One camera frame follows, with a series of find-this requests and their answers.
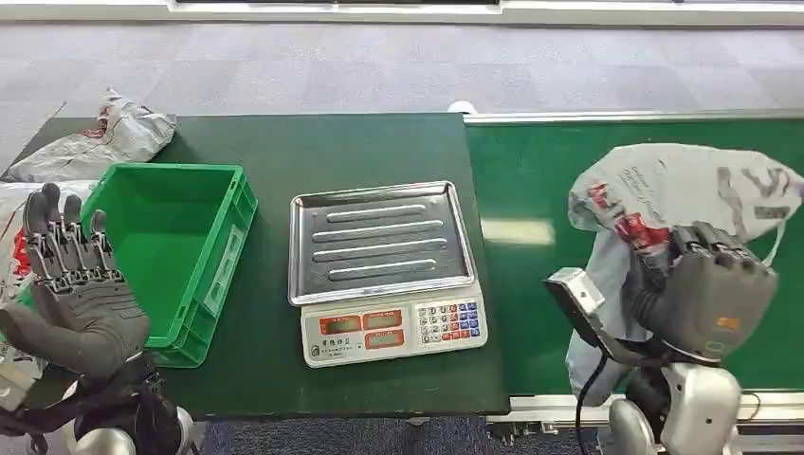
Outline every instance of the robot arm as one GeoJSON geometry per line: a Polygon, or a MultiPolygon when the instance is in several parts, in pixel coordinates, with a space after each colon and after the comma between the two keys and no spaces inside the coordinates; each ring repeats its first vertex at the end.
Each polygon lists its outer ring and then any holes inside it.
{"type": "MultiPolygon", "coordinates": [[[[35,310],[6,304],[0,332],[11,346],[80,379],[71,395],[46,408],[29,407],[19,393],[0,397],[0,433],[27,433],[34,452],[46,453],[42,435],[69,423],[77,453],[181,453],[192,419],[165,399],[154,361],[143,352],[150,322],[117,268],[105,214],[93,213],[84,232],[81,199],[65,199],[62,220],[59,197],[56,185],[45,184],[26,201],[23,234],[36,274],[35,310]]],[[[11,372],[7,381],[32,382],[11,372]]]]}
{"type": "Polygon", "coordinates": [[[584,341],[602,351],[601,365],[610,358],[636,367],[626,399],[610,407],[618,453],[732,453],[741,389],[720,364],[757,328],[777,274],[706,223],[673,229],[669,253],[666,277],[650,276],[634,257],[624,285],[630,315],[653,333],[646,342],[606,334],[595,317],[603,298],[583,270],[561,269],[545,285],[584,341]]]}

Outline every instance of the stainless steel tray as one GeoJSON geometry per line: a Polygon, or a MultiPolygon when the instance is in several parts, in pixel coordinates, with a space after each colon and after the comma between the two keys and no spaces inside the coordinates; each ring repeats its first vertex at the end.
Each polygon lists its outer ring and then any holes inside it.
{"type": "Polygon", "coordinates": [[[294,305],[475,280],[449,182],[303,194],[290,208],[288,298],[294,305]]]}

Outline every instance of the white plastic bag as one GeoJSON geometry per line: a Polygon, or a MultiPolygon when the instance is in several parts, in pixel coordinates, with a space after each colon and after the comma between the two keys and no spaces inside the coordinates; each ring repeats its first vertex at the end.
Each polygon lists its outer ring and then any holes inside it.
{"type": "MultiPolygon", "coordinates": [[[[604,330],[634,341],[650,336],[623,311],[620,291],[632,251],[651,273],[664,275],[673,226],[706,221],[742,242],[777,228],[769,264],[803,191],[804,178],[759,152],[684,144],[612,149],[576,180],[569,196],[573,226],[598,231],[587,273],[606,298],[597,310],[604,330]]],[[[573,333],[566,363],[575,394],[599,359],[600,352],[573,333]]],[[[584,403],[602,404],[628,370],[608,362],[584,403]]]]}
{"type": "Polygon", "coordinates": [[[9,168],[18,182],[100,179],[115,163],[149,161],[174,136],[175,115],[155,114],[111,88],[98,128],[62,137],[9,168]]]}

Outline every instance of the green plastic crate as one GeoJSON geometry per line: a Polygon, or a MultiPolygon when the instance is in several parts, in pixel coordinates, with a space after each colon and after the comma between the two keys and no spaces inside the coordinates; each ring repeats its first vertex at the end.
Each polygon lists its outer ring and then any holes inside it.
{"type": "Polygon", "coordinates": [[[82,210],[106,210],[118,267],[151,319],[162,367],[204,361],[257,210],[240,166],[118,164],[82,210]]]}

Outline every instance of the green table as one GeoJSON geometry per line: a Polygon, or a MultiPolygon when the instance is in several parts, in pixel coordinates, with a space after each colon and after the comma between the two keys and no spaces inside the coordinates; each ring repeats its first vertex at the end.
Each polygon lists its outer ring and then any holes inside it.
{"type": "MultiPolygon", "coordinates": [[[[27,151],[88,123],[52,119],[27,151]]],[[[460,115],[182,118],[156,161],[239,164],[260,204],[207,360],[198,369],[163,371],[169,396],[193,417],[509,411],[491,299],[483,348],[315,370],[302,357],[300,310],[287,301],[294,196],[433,180],[456,185],[490,293],[460,115]]]]}
{"type": "MultiPolygon", "coordinates": [[[[451,115],[182,118],[158,160],[242,164],[260,209],[208,360],[197,370],[165,372],[170,395],[196,417],[232,418],[488,414],[506,412],[509,395],[569,393],[563,360],[571,328],[540,281],[562,266],[583,266],[591,251],[592,233],[572,229],[566,217],[575,178],[614,146],[660,141],[755,149],[804,173],[797,152],[804,118],[757,116],[475,116],[466,130],[451,115]],[[382,174],[375,173],[379,167],[382,174]],[[452,180],[461,195],[495,316],[489,344],[308,369],[299,311],[285,297],[290,198],[435,179],[452,180]]],[[[88,123],[53,119],[27,153],[88,123]]],[[[747,389],[804,390],[804,364],[777,361],[791,343],[804,341],[798,330],[804,282],[795,279],[802,227],[799,214],[777,256],[782,283],[774,305],[729,358],[747,389]]],[[[761,253],[769,243],[753,247],[761,253]]]]}

